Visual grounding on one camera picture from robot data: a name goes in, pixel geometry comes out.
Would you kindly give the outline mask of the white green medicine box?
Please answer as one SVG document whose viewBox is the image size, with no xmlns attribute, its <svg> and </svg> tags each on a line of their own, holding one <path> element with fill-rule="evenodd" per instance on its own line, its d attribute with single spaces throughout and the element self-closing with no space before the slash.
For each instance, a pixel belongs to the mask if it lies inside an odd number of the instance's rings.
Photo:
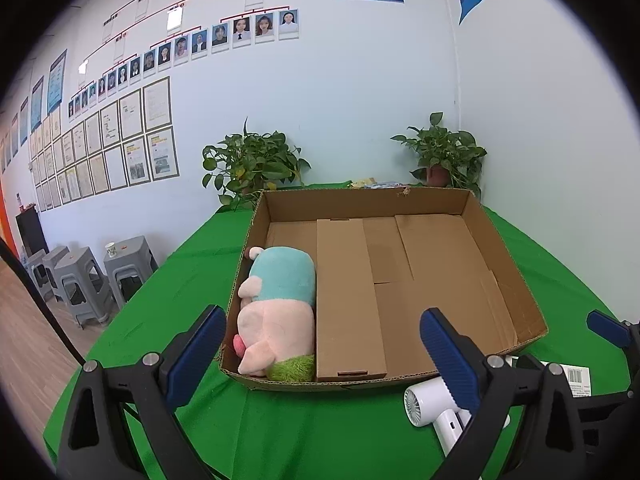
<svg viewBox="0 0 640 480">
<path fill-rule="evenodd" d="M 585 366 L 559 364 L 567 378 L 574 398 L 591 396 L 590 369 Z"/>
</svg>

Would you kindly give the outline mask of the white hair dryer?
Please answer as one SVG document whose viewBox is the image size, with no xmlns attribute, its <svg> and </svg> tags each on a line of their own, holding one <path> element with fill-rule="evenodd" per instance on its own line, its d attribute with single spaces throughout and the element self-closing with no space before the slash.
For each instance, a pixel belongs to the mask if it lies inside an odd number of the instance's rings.
<svg viewBox="0 0 640 480">
<path fill-rule="evenodd" d="M 434 428 L 445 457 L 472 418 L 470 411 L 458 407 L 441 377 L 408 387 L 404 393 L 404 408 L 412 426 Z"/>
</svg>

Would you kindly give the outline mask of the pink plush pig toy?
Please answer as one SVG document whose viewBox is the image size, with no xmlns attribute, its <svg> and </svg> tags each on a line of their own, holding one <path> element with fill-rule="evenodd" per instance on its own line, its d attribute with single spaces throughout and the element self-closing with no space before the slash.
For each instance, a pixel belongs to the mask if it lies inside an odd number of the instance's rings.
<svg viewBox="0 0 640 480">
<path fill-rule="evenodd" d="M 248 277 L 238 289 L 233 349 L 238 373 L 272 382 L 314 379 L 316 269 L 302 250 L 254 246 Z"/>
</svg>

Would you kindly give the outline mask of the long brown cardboard box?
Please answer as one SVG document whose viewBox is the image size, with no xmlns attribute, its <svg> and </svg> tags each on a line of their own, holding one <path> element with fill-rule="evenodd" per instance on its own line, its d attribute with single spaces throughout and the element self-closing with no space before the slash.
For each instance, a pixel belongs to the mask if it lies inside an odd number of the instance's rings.
<svg viewBox="0 0 640 480">
<path fill-rule="evenodd" d="M 320 382 L 386 375 L 378 302 L 360 219 L 317 222 L 316 326 Z"/>
</svg>

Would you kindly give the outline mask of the grey plastic stool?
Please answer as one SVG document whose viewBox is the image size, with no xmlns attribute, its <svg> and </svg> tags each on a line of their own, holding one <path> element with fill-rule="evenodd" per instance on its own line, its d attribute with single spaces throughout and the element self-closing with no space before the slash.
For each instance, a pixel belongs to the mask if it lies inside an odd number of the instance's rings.
<svg viewBox="0 0 640 480">
<path fill-rule="evenodd" d="M 59 302 L 67 302 L 55 267 L 69 252 L 66 246 L 58 246 L 50 252 L 40 249 L 27 259 L 26 270 L 44 301 L 55 298 Z"/>
<path fill-rule="evenodd" d="M 158 269 L 158 265 L 143 235 L 110 243 L 117 245 L 118 255 L 110 258 L 105 249 L 103 262 L 117 307 L 122 310 L 126 302 Z"/>
<path fill-rule="evenodd" d="M 89 247 L 66 252 L 55 263 L 53 275 L 67 310 L 80 328 L 91 320 L 108 323 L 116 302 L 108 278 Z"/>
</svg>

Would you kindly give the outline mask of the large open cardboard tray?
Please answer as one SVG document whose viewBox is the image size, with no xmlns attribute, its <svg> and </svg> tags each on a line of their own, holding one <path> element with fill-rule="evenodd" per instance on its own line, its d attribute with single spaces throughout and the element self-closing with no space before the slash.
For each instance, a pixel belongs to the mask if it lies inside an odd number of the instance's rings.
<svg viewBox="0 0 640 480">
<path fill-rule="evenodd" d="M 363 223 L 387 373 L 298 385 L 301 392 L 422 382 L 436 373 L 419 324 L 435 307 L 487 354 L 507 354 L 548 327 L 501 236 L 475 196 L 455 188 L 302 188 L 260 198 L 244 247 L 293 247 L 317 271 L 317 222 Z"/>
</svg>

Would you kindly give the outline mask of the black monitor screen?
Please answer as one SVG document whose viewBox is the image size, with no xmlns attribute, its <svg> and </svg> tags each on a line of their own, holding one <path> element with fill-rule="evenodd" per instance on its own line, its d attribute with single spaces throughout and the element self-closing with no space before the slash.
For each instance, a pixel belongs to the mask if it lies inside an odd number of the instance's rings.
<svg viewBox="0 0 640 480">
<path fill-rule="evenodd" d="M 23 246 L 27 257 L 31 257 L 36 252 L 49 251 L 48 244 L 44 238 L 38 210 L 34 204 L 30 204 L 15 217 L 18 230 L 20 231 Z"/>
</svg>

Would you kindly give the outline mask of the right potted plant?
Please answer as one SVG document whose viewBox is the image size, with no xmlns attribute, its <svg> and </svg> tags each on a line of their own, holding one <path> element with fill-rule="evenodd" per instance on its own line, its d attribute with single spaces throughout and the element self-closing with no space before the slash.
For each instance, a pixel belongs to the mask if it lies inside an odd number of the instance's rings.
<svg viewBox="0 0 640 480">
<path fill-rule="evenodd" d="M 416 180 L 432 188 L 464 188 L 480 198 L 486 148 L 469 131 L 446 128 L 443 119 L 443 112 L 433 112 L 427 127 L 408 127 L 414 136 L 396 134 L 392 140 L 416 154 L 418 166 L 410 172 Z"/>
</svg>

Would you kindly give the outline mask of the potted plant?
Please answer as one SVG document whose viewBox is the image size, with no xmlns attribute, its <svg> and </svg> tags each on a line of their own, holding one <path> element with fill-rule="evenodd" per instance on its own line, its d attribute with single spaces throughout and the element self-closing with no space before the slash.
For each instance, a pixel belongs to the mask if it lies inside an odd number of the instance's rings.
<svg viewBox="0 0 640 480">
<path fill-rule="evenodd" d="M 304 184 L 311 164 L 302 151 L 284 132 L 250 132 L 243 122 L 240 133 L 202 149 L 202 187 L 213 188 L 224 209 L 254 209 L 263 192 Z"/>
<path fill-rule="evenodd" d="M 416 180 L 432 188 L 464 188 L 480 198 L 486 148 L 469 131 L 446 128 L 443 119 L 443 112 L 433 112 L 427 127 L 408 127 L 414 136 L 396 134 L 392 140 L 416 154 L 418 166 L 410 172 Z"/>
</svg>

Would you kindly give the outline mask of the left potted plant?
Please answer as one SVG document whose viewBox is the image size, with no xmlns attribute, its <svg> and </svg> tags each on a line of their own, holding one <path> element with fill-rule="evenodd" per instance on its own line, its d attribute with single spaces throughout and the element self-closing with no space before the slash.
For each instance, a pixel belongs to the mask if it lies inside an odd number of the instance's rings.
<svg viewBox="0 0 640 480">
<path fill-rule="evenodd" d="M 202 149 L 202 187 L 213 188 L 224 209 L 254 209 L 263 192 L 304 184 L 311 164 L 302 151 L 284 132 L 250 132 L 243 122 L 240 133 Z"/>
</svg>

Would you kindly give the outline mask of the portrait photo row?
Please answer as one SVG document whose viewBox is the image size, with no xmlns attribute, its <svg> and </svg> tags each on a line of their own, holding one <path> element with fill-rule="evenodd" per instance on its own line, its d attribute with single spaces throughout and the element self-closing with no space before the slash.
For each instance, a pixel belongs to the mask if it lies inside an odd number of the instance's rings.
<svg viewBox="0 0 640 480">
<path fill-rule="evenodd" d="M 74 122 L 96 103 L 162 70 L 196 61 L 209 54 L 252 44 L 297 39 L 299 35 L 299 10 L 288 6 L 240 15 L 209 28 L 193 27 L 153 44 L 148 50 L 118 61 L 98 78 L 85 84 L 68 100 L 67 118 Z"/>
</svg>

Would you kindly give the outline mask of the framed certificates on wall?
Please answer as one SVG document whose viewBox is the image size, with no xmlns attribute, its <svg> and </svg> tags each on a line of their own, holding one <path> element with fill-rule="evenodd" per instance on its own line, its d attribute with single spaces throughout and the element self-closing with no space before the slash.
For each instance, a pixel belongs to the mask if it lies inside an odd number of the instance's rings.
<svg viewBox="0 0 640 480">
<path fill-rule="evenodd" d="M 53 110 L 43 88 L 1 129 L 1 187 L 10 214 L 46 212 L 181 174 L 169 76 L 113 70 Z"/>
</svg>

